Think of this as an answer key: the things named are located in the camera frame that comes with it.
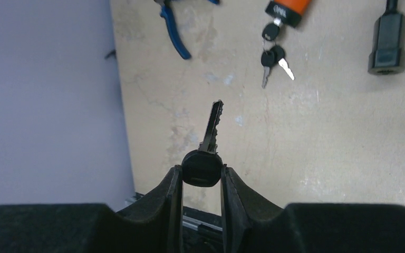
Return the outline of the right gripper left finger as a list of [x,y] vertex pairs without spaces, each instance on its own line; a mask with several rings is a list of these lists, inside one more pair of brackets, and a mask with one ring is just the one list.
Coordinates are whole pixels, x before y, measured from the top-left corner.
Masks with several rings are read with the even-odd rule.
[[134,252],[183,252],[182,168],[172,167],[162,181],[118,212],[128,222],[128,244]]

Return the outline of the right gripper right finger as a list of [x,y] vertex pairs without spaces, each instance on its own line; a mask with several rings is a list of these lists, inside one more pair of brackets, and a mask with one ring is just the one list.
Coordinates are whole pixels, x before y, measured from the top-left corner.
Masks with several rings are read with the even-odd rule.
[[270,252],[271,230],[283,208],[249,187],[231,167],[221,170],[224,252]]

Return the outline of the orange black padlock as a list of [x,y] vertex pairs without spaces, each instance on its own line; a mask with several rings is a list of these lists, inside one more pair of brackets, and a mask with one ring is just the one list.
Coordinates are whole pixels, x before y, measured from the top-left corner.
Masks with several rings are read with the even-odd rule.
[[311,2],[312,0],[273,0],[266,6],[265,13],[296,28]]

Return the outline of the single black key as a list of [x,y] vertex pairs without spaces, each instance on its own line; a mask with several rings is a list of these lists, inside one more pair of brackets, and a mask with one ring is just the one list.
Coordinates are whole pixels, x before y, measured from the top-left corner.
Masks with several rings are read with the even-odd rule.
[[189,185],[208,188],[220,180],[224,164],[217,153],[216,136],[223,105],[222,100],[213,103],[203,141],[182,160],[182,178]]

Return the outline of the black key bunch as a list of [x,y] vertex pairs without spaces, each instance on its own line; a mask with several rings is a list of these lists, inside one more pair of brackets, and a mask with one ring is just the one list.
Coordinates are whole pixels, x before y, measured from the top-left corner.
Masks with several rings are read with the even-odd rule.
[[[276,39],[280,33],[283,22],[280,18],[274,18],[272,22],[268,23],[262,31],[263,46],[265,42],[276,42]],[[261,65],[264,69],[262,88],[267,86],[268,77],[271,74],[271,70],[274,66],[280,66],[285,73],[290,77],[292,81],[295,80],[295,75],[290,69],[288,62],[286,61],[286,52],[278,44],[274,44],[269,49],[263,48],[261,55]]]

